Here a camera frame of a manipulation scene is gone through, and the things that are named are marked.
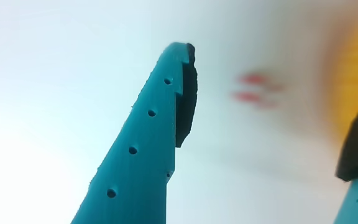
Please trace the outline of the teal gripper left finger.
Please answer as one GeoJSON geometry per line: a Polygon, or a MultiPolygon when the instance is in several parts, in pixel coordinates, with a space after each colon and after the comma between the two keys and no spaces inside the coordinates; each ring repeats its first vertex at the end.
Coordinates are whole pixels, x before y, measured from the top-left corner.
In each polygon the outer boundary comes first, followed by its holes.
{"type": "Polygon", "coordinates": [[[197,101],[195,48],[174,42],[159,57],[71,224],[165,224],[175,150],[197,101]]]}

